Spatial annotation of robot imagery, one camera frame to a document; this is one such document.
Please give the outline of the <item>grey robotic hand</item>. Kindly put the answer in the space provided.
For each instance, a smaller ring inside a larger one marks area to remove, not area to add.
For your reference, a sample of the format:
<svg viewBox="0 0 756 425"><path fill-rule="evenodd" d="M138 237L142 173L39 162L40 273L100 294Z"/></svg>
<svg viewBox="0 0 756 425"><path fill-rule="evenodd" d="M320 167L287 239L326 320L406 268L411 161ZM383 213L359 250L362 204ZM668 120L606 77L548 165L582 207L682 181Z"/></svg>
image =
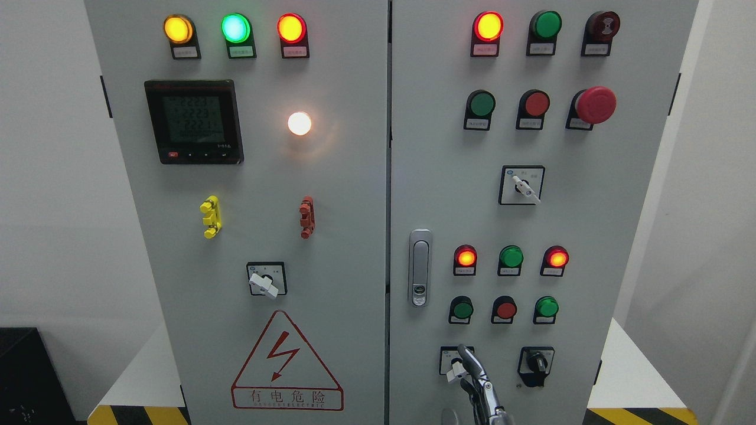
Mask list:
<svg viewBox="0 0 756 425"><path fill-rule="evenodd" d="M445 376L449 384L459 383L469 396L475 424L514 424L500 403L493 382L474 352L464 344L457 347L458 358L451 361Z"/></svg>

